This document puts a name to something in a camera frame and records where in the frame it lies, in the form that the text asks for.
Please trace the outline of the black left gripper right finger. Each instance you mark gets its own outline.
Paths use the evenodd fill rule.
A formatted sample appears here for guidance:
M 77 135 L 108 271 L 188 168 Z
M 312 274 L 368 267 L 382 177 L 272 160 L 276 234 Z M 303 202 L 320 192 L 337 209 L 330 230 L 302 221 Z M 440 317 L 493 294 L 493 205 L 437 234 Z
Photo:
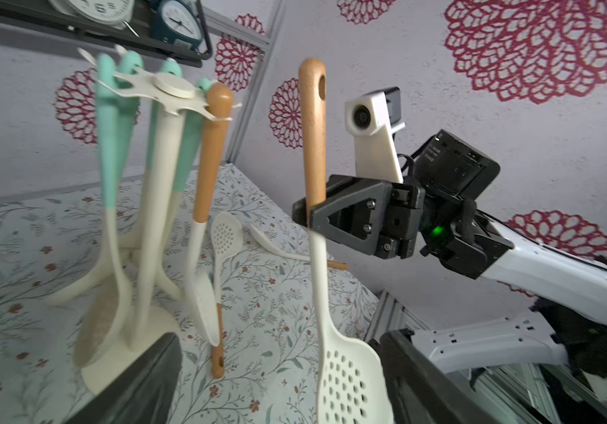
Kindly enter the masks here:
M 396 423 L 496 423 L 423 353 L 411 330 L 381 336 L 379 357 Z

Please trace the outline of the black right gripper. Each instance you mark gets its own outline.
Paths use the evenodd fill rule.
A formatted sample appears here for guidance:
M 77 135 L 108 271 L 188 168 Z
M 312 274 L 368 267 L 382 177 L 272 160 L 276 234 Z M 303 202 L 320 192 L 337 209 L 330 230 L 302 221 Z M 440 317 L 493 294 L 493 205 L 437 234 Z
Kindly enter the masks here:
M 326 183 L 326 199 L 308 207 L 294 203 L 291 217 L 340 245 L 387 260 L 415 253 L 425 187 L 372 178 L 334 174 Z

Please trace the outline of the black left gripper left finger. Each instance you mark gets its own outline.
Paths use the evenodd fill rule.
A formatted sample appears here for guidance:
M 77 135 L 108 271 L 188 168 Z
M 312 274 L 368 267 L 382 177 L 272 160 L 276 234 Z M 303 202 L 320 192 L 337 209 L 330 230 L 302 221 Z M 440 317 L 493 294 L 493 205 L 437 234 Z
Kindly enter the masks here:
M 67 423 L 166 424 L 182 362 L 178 335 L 164 334 Z

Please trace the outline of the cream skimmer edge-on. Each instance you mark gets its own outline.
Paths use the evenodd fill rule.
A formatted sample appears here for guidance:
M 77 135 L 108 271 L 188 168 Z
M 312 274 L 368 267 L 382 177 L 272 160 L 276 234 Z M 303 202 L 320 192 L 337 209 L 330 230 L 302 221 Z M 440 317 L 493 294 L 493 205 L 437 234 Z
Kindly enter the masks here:
M 299 67 L 299 93 L 305 164 L 306 215 L 326 201 L 326 67 L 307 58 Z M 317 422 L 392 423 L 381 360 L 372 346 L 346 337 L 331 317 L 328 252 L 323 235 L 307 224 L 312 293 L 319 336 Z

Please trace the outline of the lone skimmer orange handle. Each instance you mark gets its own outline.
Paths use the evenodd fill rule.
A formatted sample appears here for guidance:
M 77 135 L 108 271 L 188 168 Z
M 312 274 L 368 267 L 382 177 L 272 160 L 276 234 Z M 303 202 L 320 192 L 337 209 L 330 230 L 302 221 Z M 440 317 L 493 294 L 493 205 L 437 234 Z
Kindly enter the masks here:
M 215 119 L 206 120 L 203 127 L 199 176 L 186 256 L 184 291 L 188 311 L 197 332 L 211 346 L 218 346 L 222 336 L 217 301 L 207 271 L 199 267 L 199 258 L 209 222 L 234 97 L 227 86 L 215 82 L 209 88 L 206 100 L 208 111 L 215 116 Z

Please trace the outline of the cream skimmer round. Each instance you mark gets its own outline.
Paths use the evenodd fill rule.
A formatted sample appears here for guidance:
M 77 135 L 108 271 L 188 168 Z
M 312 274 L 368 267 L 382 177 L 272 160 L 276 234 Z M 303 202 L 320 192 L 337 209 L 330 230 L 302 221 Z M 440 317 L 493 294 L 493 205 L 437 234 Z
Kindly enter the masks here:
M 211 88 L 213 83 L 215 83 L 215 81 L 212 81 L 207 77 L 203 77 L 198 81 L 196 88 L 201 90 L 204 96 L 206 96 L 206 93 Z M 199 146 L 202 140 L 204 120 L 205 118 L 195 111 L 186 112 L 179 154 L 178 158 L 174 162 L 176 165 L 176 173 L 172 186 L 172 193 L 169 198 L 169 207 L 167 208 L 166 224 L 159 253 L 160 268 L 157 271 L 156 277 L 156 284 L 160 286 L 160 289 L 167 293 L 172 300 L 182 300 L 183 291 L 167 276 L 162 267 L 164 259 L 163 256 L 167 248 L 167 241 L 169 240 L 169 235 L 171 233 L 174 220 L 176 219 L 176 215 L 183 198 L 183 192 L 185 191 L 190 170 L 195 163 L 195 159 L 199 151 Z

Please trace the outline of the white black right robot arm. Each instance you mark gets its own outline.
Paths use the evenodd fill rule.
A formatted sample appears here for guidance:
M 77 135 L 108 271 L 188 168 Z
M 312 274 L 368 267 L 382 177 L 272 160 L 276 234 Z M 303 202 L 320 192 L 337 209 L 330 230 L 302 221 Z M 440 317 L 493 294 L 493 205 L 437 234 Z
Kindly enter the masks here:
M 382 259 L 421 253 L 471 279 L 512 284 L 536 302 L 514 317 L 420 331 L 413 346 L 441 372 L 512 363 L 567 365 L 607 377 L 607 258 L 586 260 L 531 240 L 478 209 L 476 198 L 498 175 L 494 160 L 447 131 L 406 159 L 404 182 L 326 174 L 326 141 L 308 136 L 305 198 L 298 224 L 318 235 L 316 270 L 326 242 Z

